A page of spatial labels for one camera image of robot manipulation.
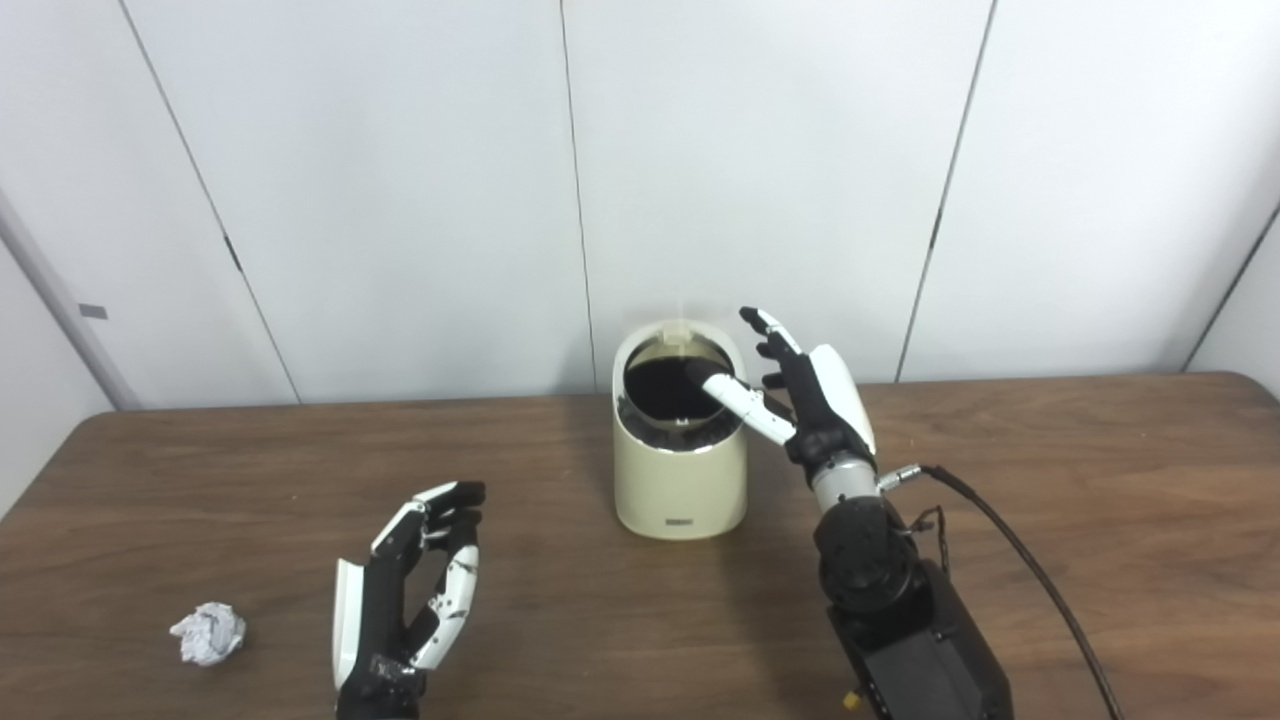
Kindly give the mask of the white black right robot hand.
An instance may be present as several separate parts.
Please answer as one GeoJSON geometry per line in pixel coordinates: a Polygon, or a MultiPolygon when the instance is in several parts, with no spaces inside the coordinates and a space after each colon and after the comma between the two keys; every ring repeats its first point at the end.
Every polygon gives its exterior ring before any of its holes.
{"type": "Polygon", "coordinates": [[[820,471],[859,461],[876,475],[876,439],[844,359],[829,345],[810,351],[769,313],[744,306],[739,315],[764,338],[756,351],[778,365],[753,388],[710,360],[695,357],[686,377],[707,397],[768,441],[814,482],[820,471]]]}

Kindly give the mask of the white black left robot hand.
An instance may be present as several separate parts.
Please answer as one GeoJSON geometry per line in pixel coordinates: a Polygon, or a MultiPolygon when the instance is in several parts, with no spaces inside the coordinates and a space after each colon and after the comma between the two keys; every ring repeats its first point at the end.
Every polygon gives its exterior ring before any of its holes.
{"type": "Polygon", "coordinates": [[[419,719],[431,673],[468,621],[477,588],[483,482],[435,486],[406,501],[364,564],[335,564],[332,669],[338,719],[419,719]],[[442,552],[434,594],[404,619],[410,574],[442,552]]]}

